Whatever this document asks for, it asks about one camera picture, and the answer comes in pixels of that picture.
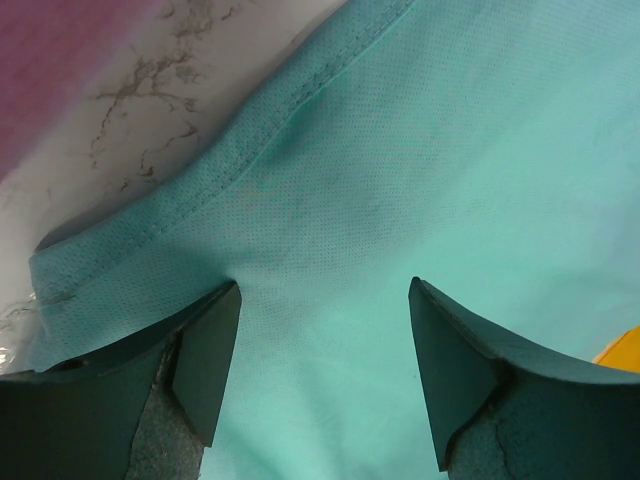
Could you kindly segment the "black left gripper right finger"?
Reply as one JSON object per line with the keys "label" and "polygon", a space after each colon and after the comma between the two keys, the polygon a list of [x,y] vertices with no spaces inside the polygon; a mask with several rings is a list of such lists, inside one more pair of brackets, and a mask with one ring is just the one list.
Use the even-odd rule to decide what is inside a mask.
{"label": "black left gripper right finger", "polygon": [[639,377],[532,342],[414,278],[437,466],[452,479],[635,479]]}

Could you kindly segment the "teal t shirt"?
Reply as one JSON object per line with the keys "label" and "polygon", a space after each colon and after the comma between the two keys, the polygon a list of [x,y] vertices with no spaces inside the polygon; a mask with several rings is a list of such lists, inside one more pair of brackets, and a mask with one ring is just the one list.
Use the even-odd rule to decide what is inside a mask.
{"label": "teal t shirt", "polygon": [[351,1],[183,175],[30,266],[34,370],[238,283],[204,478],[434,479],[412,278],[587,360],[639,322],[639,5]]}

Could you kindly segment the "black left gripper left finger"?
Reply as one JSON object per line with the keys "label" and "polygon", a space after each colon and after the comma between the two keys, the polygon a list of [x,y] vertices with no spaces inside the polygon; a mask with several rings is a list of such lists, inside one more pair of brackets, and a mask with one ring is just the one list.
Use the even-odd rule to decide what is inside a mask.
{"label": "black left gripper left finger", "polygon": [[5,479],[196,479],[241,310],[235,283],[117,342],[1,379]]}

